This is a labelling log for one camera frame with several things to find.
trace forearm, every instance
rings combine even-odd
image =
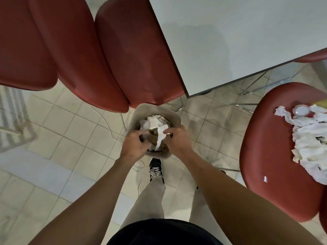
[[[30,243],[100,244],[133,163],[118,159],[86,193],[50,222]]]
[[[180,156],[228,239],[243,244],[321,244],[272,203],[220,172],[195,152]]]

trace white cable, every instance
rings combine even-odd
[[[107,121],[104,119],[104,117],[102,116],[102,114],[99,113],[98,111],[96,111],[95,109],[93,109],[93,106],[91,106],[91,108],[92,108],[93,111],[95,111],[96,113],[98,113],[98,114],[101,116],[101,118],[104,120],[104,122],[107,124],[112,139],[115,140],[115,141],[117,141],[117,142],[120,142],[120,143],[121,143],[121,141],[118,141],[118,140],[116,140],[116,139],[113,138],[113,136],[112,136],[112,132],[111,132],[111,130],[110,130],[110,128],[109,128],[109,124],[108,124]],[[123,119],[123,116],[122,116],[122,115],[120,115],[120,116],[121,116],[121,118],[122,118],[122,122],[123,122],[123,124],[124,124],[125,131],[127,131],[126,126],[125,126],[125,121],[124,121],[124,119]],[[135,166],[135,164],[137,164],[138,162],[140,162],[140,163],[143,165],[143,167]],[[144,167],[145,167],[144,163],[143,163],[142,161],[137,161],[135,164],[133,165],[133,170],[134,170],[134,172],[136,172],[136,173],[141,173],[141,170],[144,169]],[[139,187],[140,187],[141,181],[142,181],[142,177],[141,177],[141,180],[140,180],[140,182],[139,182],[139,185],[137,186],[137,191],[138,191],[139,195],[140,195]]]

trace crumpled paper towel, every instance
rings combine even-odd
[[[275,115],[294,125],[293,161],[300,163],[315,181],[327,185],[327,109],[312,105],[310,111],[314,113],[312,118],[292,118],[291,113],[280,106]]]
[[[148,117],[146,120],[141,120],[140,123],[141,123],[140,130],[152,130],[157,128],[158,139],[154,151],[158,151],[162,140],[166,138],[166,134],[163,134],[163,131],[169,128],[167,122],[165,122],[164,119],[162,119],[161,115],[154,115]]]

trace left hand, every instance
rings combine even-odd
[[[130,131],[123,142],[120,158],[128,160],[133,164],[140,160],[149,148],[149,141],[144,140],[141,142],[139,136],[148,133],[149,131]]]

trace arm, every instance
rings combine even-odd
[[[120,190],[129,170],[149,147],[139,136],[147,131],[131,131],[126,136],[120,158],[86,193],[51,221],[29,245],[100,244],[108,228]]]
[[[169,128],[164,133],[171,153],[188,168],[204,198],[233,245],[300,245],[321,243],[275,205],[245,188],[204,161],[191,147],[187,131]]]

